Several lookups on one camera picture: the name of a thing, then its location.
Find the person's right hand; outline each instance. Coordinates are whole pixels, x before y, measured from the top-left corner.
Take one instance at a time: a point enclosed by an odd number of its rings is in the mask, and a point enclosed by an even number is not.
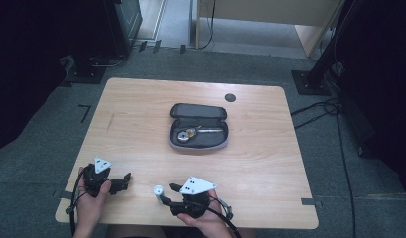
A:
[[[215,190],[210,190],[208,195],[217,198]],[[213,200],[209,208],[222,213],[221,205],[217,200]],[[178,219],[182,220],[187,226],[196,227],[208,238],[231,238],[230,232],[223,220],[216,214],[206,211],[205,214],[197,219],[180,213],[177,215]]]

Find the person's left hand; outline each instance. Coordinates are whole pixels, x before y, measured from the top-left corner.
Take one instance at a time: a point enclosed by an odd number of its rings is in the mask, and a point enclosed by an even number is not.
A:
[[[100,193],[97,197],[90,194],[84,194],[84,177],[78,182],[78,204],[77,210],[77,226],[73,237],[91,237],[94,228],[97,226],[103,214],[104,203],[109,194],[112,183],[107,180],[100,188]]]

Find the hand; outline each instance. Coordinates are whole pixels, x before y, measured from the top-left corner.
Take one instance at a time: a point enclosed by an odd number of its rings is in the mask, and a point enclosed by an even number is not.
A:
[[[208,195],[217,198],[215,190],[210,190]],[[209,208],[222,213],[221,205],[217,200],[213,200],[209,205]],[[231,238],[230,232],[223,220],[216,214],[206,211],[205,214],[197,219],[193,219],[190,216],[180,213],[177,215],[178,219],[182,220],[187,226],[196,227],[208,238]]]
[[[77,227],[73,237],[91,237],[94,228],[97,226],[103,214],[104,203],[109,194],[111,187],[110,180],[107,180],[100,188],[100,193],[97,197],[93,197],[86,193],[84,187],[84,176],[78,182],[78,204],[77,210]]]

